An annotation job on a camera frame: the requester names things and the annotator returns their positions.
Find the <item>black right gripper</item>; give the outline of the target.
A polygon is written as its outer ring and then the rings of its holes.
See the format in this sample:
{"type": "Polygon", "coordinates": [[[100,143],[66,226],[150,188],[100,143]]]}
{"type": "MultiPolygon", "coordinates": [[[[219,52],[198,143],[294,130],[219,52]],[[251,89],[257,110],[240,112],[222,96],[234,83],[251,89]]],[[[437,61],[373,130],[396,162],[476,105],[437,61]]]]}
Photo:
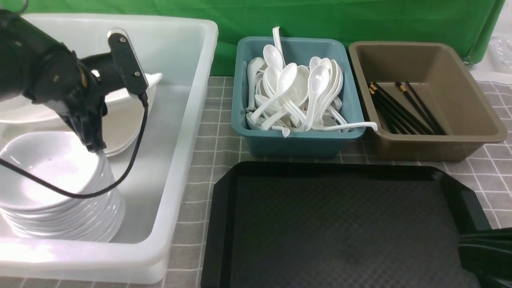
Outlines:
{"type": "Polygon", "coordinates": [[[32,103],[53,110],[89,152],[105,149],[105,98],[120,89],[112,55],[103,53],[79,59],[75,52],[56,52],[43,57],[35,72],[32,103]]]}

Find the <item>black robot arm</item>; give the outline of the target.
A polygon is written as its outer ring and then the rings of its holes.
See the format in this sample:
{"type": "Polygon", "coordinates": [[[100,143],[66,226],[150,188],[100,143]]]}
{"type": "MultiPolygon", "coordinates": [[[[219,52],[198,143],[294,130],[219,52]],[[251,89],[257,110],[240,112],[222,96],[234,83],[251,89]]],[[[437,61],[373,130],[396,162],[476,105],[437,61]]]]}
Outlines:
{"type": "MultiPolygon", "coordinates": [[[[144,235],[131,244],[2,238],[1,273],[45,277],[44,270],[95,271],[117,281],[115,270],[160,263],[177,239],[178,209],[206,100],[218,28],[214,22],[152,16],[28,15],[1,22],[1,71],[15,94],[37,104],[89,116],[80,137],[60,136],[87,150],[106,105],[99,89],[138,82],[120,64],[119,48],[133,49],[138,71],[159,72],[165,84],[191,73],[185,61],[199,53],[185,107],[175,89],[157,95],[134,167],[121,182],[128,206],[121,231],[144,235]]],[[[202,269],[203,288],[469,288],[484,287],[486,273],[510,288],[511,257],[485,252],[460,260],[462,234],[490,228],[475,193],[429,166],[241,162],[213,191],[202,269]]]]}

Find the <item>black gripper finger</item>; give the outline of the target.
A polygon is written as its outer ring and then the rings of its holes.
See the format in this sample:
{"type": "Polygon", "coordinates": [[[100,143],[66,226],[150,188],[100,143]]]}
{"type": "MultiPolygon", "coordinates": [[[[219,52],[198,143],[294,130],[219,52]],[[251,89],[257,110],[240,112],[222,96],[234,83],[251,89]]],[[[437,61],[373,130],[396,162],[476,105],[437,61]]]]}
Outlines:
{"type": "Polygon", "coordinates": [[[480,277],[485,288],[510,288],[512,280],[512,230],[500,228],[460,235],[462,267],[480,277]]]}

